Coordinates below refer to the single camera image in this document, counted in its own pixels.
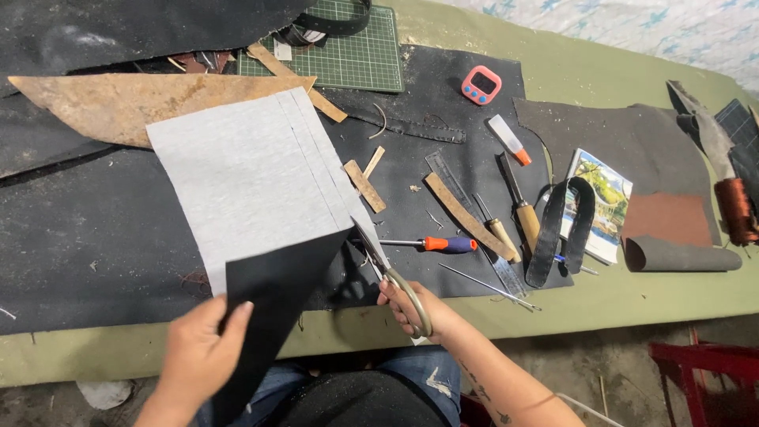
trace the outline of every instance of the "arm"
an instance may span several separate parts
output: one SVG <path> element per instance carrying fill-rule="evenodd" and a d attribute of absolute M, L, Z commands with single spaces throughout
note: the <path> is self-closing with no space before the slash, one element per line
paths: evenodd
<path fill-rule="evenodd" d="M 253 304 L 238 306 L 219 336 L 226 308 L 226 295 L 217 296 L 169 325 L 161 378 L 134 427 L 186 426 L 227 382 L 240 357 Z"/>
<path fill-rule="evenodd" d="M 560 398 L 517 366 L 483 334 L 418 282 L 409 282 L 433 322 L 432 343 L 441 344 L 456 360 L 487 408 L 496 426 L 583 427 L 582 421 Z M 412 334 L 409 321 L 419 324 L 411 301 L 386 280 L 377 303 L 389 302 L 396 321 Z M 404 313 L 411 313 L 410 318 Z"/>

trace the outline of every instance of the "scissor handle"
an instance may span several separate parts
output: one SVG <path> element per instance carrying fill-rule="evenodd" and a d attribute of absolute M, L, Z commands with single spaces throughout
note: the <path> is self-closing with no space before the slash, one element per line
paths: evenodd
<path fill-rule="evenodd" d="M 419 301 L 419 297 L 417 296 L 417 293 L 414 292 L 414 290 L 411 288 L 411 285 L 408 284 L 406 279 L 404 279 L 400 274 L 398 274 L 398 271 L 395 271 L 395 268 L 389 268 L 387 271 L 385 271 L 385 275 L 388 279 L 390 279 L 394 284 L 396 284 L 398 287 L 403 289 L 403 292 L 405 292 L 408 295 L 408 298 L 411 300 L 411 304 L 414 305 L 414 309 L 416 309 L 417 314 L 419 315 L 419 319 L 422 322 L 421 329 L 417 328 L 413 322 L 411 322 L 411 319 L 408 320 L 408 323 L 411 324 L 411 327 L 414 328 L 414 335 L 412 335 L 412 338 L 419 338 L 419 337 L 428 337 L 432 335 L 432 322 L 430 321 L 430 316 L 427 315 L 427 312 L 424 311 L 424 307 L 422 307 L 421 301 Z"/>

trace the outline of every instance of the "scissor blade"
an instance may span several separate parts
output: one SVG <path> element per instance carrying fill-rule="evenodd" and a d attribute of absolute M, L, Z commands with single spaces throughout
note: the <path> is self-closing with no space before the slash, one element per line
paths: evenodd
<path fill-rule="evenodd" d="M 380 238 L 377 237 L 377 231 L 374 229 L 374 224 L 371 224 L 370 226 L 364 225 L 352 215 L 351 219 L 353 220 L 353 223 L 356 224 L 356 228 L 358 229 L 359 234 L 361 234 L 361 240 L 364 242 L 364 248 L 374 260 L 374 263 L 382 270 L 388 270 L 390 268 L 390 263 L 387 261 L 387 256 L 385 256 L 385 252 L 382 249 Z"/>

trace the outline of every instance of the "floor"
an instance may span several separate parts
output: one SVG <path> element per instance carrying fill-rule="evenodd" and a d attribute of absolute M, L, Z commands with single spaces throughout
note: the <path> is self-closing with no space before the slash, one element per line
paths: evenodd
<path fill-rule="evenodd" d="M 759 315 L 661 324 L 604 331 L 497 340 L 496 345 L 548 388 L 603 412 L 600 376 L 606 390 L 609 416 L 627 427 L 666 427 L 660 375 L 647 355 L 647 343 L 688 344 L 692 325 L 702 340 L 759 346 Z M 89 407 L 75 383 L 38 384 L 0 390 L 0 427 L 127 427 L 155 387 L 155 378 L 134 380 L 133 397 L 111 410 Z M 669 385 L 672 417 L 689 427 L 685 399 Z M 588 427 L 607 424 L 575 408 Z"/>

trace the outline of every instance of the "blue pen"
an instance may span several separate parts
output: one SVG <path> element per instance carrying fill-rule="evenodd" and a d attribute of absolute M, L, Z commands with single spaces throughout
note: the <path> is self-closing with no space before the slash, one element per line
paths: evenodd
<path fill-rule="evenodd" d="M 554 256 L 553 256 L 553 260 L 554 260 L 555 262 L 562 262 L 562 263 L 563 263 L 563 262 L 564 262 L 564 257 L 563 257 L 563 256 L 561 256 L 561 255 L 554 255 Z M 590 274 L 593 274 L 594 276 L 598 276 L 598 272 L 597 272 L 597 271 L 595 271 L 595 270 L 591 270 L 591 269 L 590 269 L 590 268 L 588 268 L 588 267 L 584 267 L 584 266 L 582 266 L 582 265 L 581 265 L 581 266 L 580 266 L 580 270 L 582 270 L 582 271 L 584 271 L 584 272 L 586 272 L 586 273 L 590 273 Z"/>

